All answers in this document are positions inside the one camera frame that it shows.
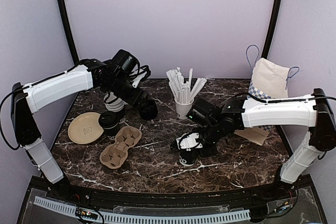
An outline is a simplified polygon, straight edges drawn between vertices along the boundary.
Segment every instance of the wall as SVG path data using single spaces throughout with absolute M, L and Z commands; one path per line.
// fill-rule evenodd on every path
M 151 67 L 152 78 L 187 74 L 250 78 L 250 44 L 264 46 L 273 0 L 66 0 L 80 58 L 120 49 Z
M 289 83 L 289 95 L 312 93 L 323 88 L 336 97 L 336 1 L 282 0 L 269 59 L 283 66 L 300 66 Z M 334 111 L 336 103 L 330 101 Z M 298 147 L 305 127 L 284 127 L 293 148 Z M 336 223 L 336 150 L 309 169 L 321 198 L 328 223 Z
M 72 59 L 61 24 L 57 0 L 0 0 L 0 98 L 17 82 L 40 80 L 68 69 Z M 50 147 L 73 97 L 58 101 L 36 114 Z M 2 126 L 15 145 L 9 105 L 2 110 Z M 23 150 L 11 151 L 0 137 L 1 223 L 16 223 L 32 175 L 38 175 Z

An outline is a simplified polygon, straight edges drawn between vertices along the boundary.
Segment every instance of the beige plate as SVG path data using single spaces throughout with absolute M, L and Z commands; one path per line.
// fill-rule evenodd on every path
M 69 125 L 69 138 L 76 144 L 89 144 L 97 140 L 104 132 L 99 125 L 100 114 L 87 112 L 76 117 Z

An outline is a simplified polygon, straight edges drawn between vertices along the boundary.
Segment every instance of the checkered bag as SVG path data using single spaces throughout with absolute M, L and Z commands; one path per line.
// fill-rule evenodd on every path
M 258 50 L 254 68 L 251 66 L 247 55 L 248 49 L 253 46 Z M 256 45 L 251 45 L 247 48 L 246 57 L 251 69 L 253 69 L 248 93 L 261 99 L 288 97 L 287 82 L 299 72 L 299 67 L 286 68 L 264 58 L 258 60 L 259 48 Z M 297 69 L 297 71 L 290 75 L 292 69 Z M 266 125 L 236 131 L 235 133 L 254 143 L 262 145 L 271 129 L 272 125 Z

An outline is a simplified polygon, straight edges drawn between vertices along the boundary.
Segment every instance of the brown marble countertop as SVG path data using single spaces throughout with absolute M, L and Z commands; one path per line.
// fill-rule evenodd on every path
M 222 104 L 230 96 L 246 92 L 249 80 L 209 80 L 198 97 Z M 273 128 L 263 146 L 237 135 L 217 144 L 218 154 L 199 158 L 192 167 L 179 163 L 170 144 L 196 126 L 176 118 L 175 104 L 167 80 L 147 80 L 142 84 L 156 101 L 159 114 L 152 121 L 142 120 L 136 109 L 126 111 L 125 125 L 142 131 L 142 139 L 132 149 L 121 168 L 111 170 L 99 161 L 100 153 L 113 140 L 104 136 L 88 145 L 73 143 L 68 126 L 78 115 L 106 111 L 99 89 L 78 94 L 52 148 L 52 154 L 73 185 L 133 193 L 204 193 L 269 184 L 288 153 Z

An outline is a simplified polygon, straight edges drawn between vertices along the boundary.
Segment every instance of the bag handle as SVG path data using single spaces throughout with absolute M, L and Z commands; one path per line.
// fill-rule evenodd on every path
M 254 66 L 253 66 L 253 67 L 252 67 L 252 65 L 251 65 L 250 59 L 248 58 L 248 50 L 250 49 L 250 47 L 256 47 L 257 50 L 258 50 L 258 55 L 257 55 L 257 57 L 256 57 L 256 60 L 255 60 L 255 62 L 254 62 Z M 257 45 L 254 45 L 254 44 L 253 44 L 253 45 L 249 45 L 249 46 L 246 48 L 245 55 L 246 55 L 247 62 L 248 62 L 248 64 L 250 65 L 251 71 L 253 71 L 253 68 L 256 66 L 257 60 L 258 60 L 258 58 L 259 58 L 259 56 L 260 56 L 260 50 L 259 50 L 259 47 L 258 47 Z
M 292 74 L 292 75 L 290 76 L 289 74 L 290 74 L 290 72 L 291 72 L 292 69 L 297 69 L 297 71 L 296 71 L 294 74 Z M 287 74 L 287 79 L 286 79 L 286 89 L 287 89 L 287 85 L 288 85 L 288 80 L 291 79 L 292 77 L 296 76 L 296 74 L 297 74 L 299 71 L 300 71 L 300 68 L 299 68 L 299 67 L 291 67 L 291 68 L 289 69 L 288 74 Z

